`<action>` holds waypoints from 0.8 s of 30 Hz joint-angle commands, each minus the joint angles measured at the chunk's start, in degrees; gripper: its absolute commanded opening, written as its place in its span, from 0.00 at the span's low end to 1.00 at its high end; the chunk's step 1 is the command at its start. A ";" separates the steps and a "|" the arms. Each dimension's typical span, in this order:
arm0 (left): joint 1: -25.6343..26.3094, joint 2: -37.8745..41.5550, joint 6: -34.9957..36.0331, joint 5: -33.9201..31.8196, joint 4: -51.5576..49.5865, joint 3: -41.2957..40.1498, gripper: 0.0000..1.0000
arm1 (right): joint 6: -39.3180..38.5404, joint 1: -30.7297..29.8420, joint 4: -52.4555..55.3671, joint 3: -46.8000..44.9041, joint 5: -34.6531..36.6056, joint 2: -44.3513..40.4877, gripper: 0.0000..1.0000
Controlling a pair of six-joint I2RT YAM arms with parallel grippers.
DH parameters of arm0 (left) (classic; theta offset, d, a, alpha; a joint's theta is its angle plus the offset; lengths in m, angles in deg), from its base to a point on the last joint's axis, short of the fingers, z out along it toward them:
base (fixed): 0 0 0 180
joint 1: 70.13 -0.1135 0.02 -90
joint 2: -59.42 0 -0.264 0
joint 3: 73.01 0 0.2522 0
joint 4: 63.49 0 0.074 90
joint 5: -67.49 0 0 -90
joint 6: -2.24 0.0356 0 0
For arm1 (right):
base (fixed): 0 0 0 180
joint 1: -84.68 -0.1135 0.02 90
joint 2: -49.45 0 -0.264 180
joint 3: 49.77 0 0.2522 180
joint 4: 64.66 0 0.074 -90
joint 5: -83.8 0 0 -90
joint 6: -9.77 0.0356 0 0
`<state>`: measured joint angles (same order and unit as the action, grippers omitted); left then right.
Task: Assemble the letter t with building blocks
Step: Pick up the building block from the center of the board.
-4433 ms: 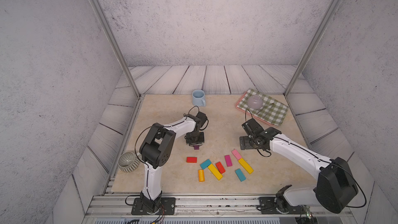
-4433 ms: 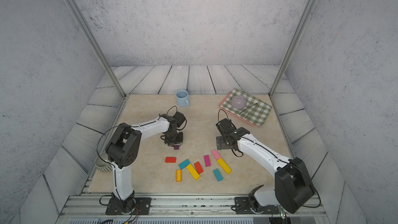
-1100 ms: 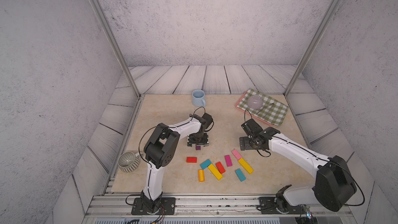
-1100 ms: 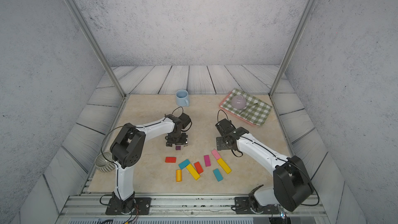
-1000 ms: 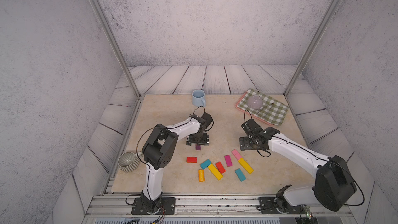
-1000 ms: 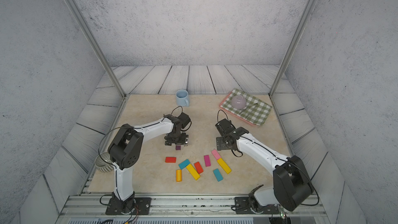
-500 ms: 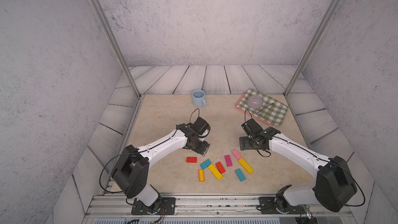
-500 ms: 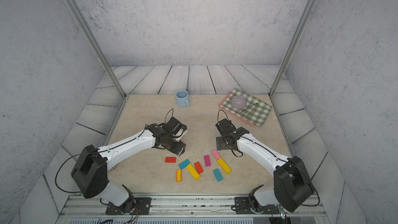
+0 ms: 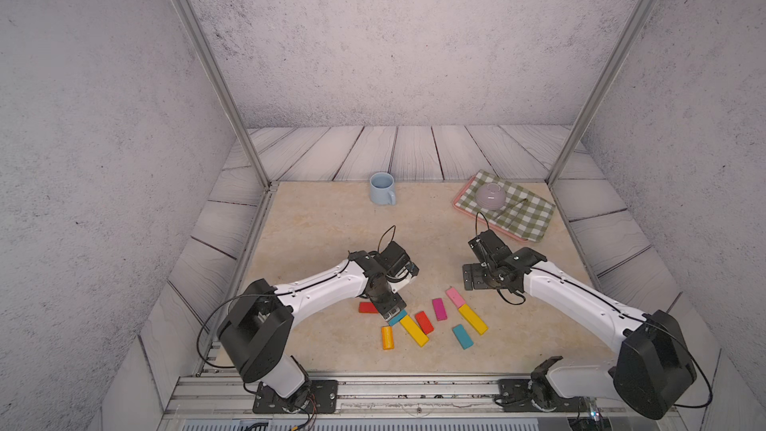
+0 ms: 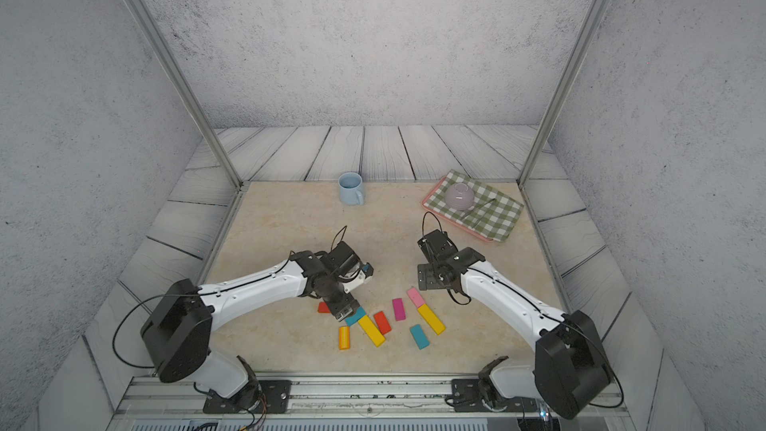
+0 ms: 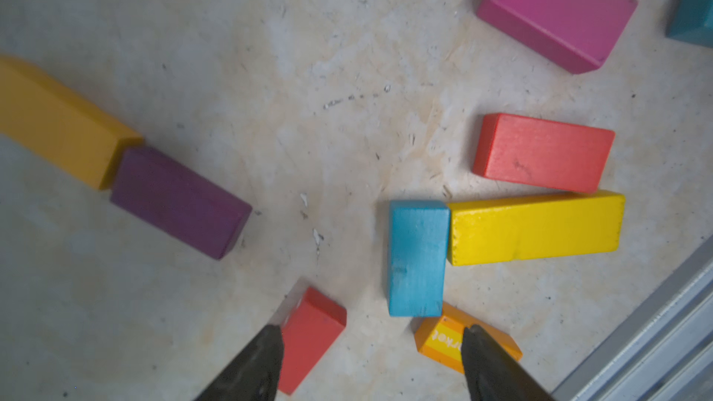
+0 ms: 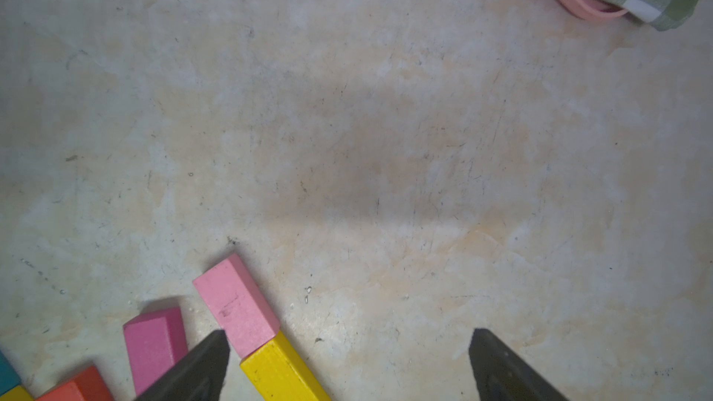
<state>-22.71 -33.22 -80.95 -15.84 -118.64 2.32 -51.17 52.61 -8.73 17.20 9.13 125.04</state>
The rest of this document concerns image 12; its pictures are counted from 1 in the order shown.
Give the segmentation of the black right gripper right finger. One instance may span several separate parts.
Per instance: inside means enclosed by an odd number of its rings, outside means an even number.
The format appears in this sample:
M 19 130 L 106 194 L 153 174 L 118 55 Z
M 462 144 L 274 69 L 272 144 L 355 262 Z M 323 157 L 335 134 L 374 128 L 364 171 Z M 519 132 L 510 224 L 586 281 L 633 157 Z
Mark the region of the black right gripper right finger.
M 481 400 L 567 398 L 488 329 L 473 331 L 469 358 Z

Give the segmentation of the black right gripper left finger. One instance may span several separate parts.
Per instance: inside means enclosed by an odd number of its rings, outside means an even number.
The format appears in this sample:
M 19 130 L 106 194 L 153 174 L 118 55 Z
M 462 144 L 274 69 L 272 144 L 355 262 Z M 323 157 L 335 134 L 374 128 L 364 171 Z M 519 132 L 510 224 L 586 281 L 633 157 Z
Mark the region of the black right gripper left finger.
M 136 401 L 219 401 L 230 346 L 224 330 L 214 330 Z

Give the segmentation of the magenta block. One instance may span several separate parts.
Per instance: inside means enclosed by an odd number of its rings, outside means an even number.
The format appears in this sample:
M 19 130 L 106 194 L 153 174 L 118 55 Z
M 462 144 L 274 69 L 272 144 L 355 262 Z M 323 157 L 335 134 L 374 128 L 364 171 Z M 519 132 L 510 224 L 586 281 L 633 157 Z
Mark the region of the magenta block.
M 136 395 L 141 395 L 189 352 L 178 306 L 144 313 L 123 326 Z

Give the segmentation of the teal block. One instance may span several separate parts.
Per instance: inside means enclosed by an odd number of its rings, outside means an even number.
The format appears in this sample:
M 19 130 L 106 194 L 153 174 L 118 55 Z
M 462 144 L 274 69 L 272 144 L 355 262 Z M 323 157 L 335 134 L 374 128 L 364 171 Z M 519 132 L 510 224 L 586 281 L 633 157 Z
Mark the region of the teal block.
M 16 373 L 5 356 L 0 353 L 0 395 L 5 395 L 21 384 L 22 379 L 18 373 Z

